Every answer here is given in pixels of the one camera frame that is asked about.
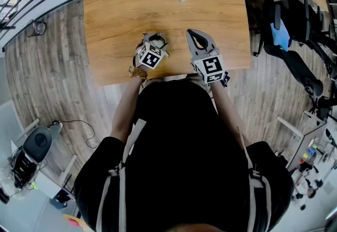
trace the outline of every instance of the power cord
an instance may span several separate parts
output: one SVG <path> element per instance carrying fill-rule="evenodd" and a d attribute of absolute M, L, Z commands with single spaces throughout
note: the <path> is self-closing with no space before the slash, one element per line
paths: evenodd
<path fill-rule="evenodd" d="M 87 122 L 84 121 L 84 120 L 60 120 L 60 122 L 61 122 L 61 123 L 67 123 L 67 124 L 68 124 L 68 123 L 73 123 L 73 122 L 84 122 L 84 123 L 86 123 L 87 125 L 89 125 L 89 126 L 91 127 L 91 129 L 93 130 L 94 135 L 93 135 L 92 137 L 88 138 L 88 139 L 85 141 L 85 143 L 86 143 L 86 145 L 87 145 L 89 148 L 91 148 L 91 149 L 96 149 L 96 148 L 98 147 L 98 145 L 95 146 L 95 147 L 91 147 L 91 146 L 88 144 L 88 140 L 90 140 L 90 139 L 92 139 L 92 138 L 94 138 L 94 137 L 96 136 L 95 129 L 94 129 L 94 127 L 92 127 L 91 124 L 87 123 Z"/>

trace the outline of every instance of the blue cloth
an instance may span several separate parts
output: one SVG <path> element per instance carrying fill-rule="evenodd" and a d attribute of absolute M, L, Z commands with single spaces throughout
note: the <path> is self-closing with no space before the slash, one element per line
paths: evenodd
<path fill-rule="evenodd" d="M 277 30 L 274 27 L 274 23 L 271 23 L 270 27 L 272 29 L 274 45 L 275 46 L 279 45 L 282 49 L 284 49 L 287 52 L 290 36 L 288 34 L 287 29 L 285 28 L 283 21 L 281 20 L 280 30 Z"/>

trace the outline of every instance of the trash bin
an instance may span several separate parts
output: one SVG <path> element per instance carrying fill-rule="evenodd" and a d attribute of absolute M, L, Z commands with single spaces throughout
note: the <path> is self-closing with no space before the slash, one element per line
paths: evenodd
<path fill-rule="evenodd" d="M 25 33 L 26 37 L 32 36 L 42 36 L 47 29 L 47 25 L 44 22 L 30 20 L 26 26 Z"/>

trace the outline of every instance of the office chair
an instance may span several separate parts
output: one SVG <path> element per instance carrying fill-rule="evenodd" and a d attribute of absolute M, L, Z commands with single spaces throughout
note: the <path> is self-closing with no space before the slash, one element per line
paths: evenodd
<path fill-rule="evenodd" d="M 283 8 L 282 20 L 290 37 L 313 49 L 324 61 L 329 76 L 335 78 L 337 66 L 318 44 L 326 45 L 337 53 L 336 42 L 322 33 L 323 20 L 320 8 L 318 7 L 318 12 L 315 13 L 308 4 L 308 0 L 304 0 L 304 3 L 299 0 L 289 0 L 289 9 Z"/>
<path fill-rule="evenodd" d="M 314 100 L 317 100 L 323 93 L 322 82 L 316 79 L 297 52 L 286 52 L 280 46 L 274 45 L 271 23 L 274 23 L 274 27 L 280 30 L 283 11 L 284 8 L 280 4 L 276 4 L 272 0 L 264 1 L 263 18 L 261 27 L 259 28 L 261 34 L 259 50 L 257 53 L 254 53 L 254 56 L 258 56 L 263 47 L 267 54 L 282 59 L 294 78 L 304 86 L 305 91 L 310 96 L 313 96 Z"/>

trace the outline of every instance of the beaded bracelet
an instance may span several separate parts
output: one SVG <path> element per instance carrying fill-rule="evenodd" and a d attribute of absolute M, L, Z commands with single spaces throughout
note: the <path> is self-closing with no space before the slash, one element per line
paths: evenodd
<path fill-rule="evenodd" d="M 129 67 L 128 72 L 130 74 L 130 78 L 137 77 L 141 79 L 147 79 L 147 72 L 140 67 Z"/>

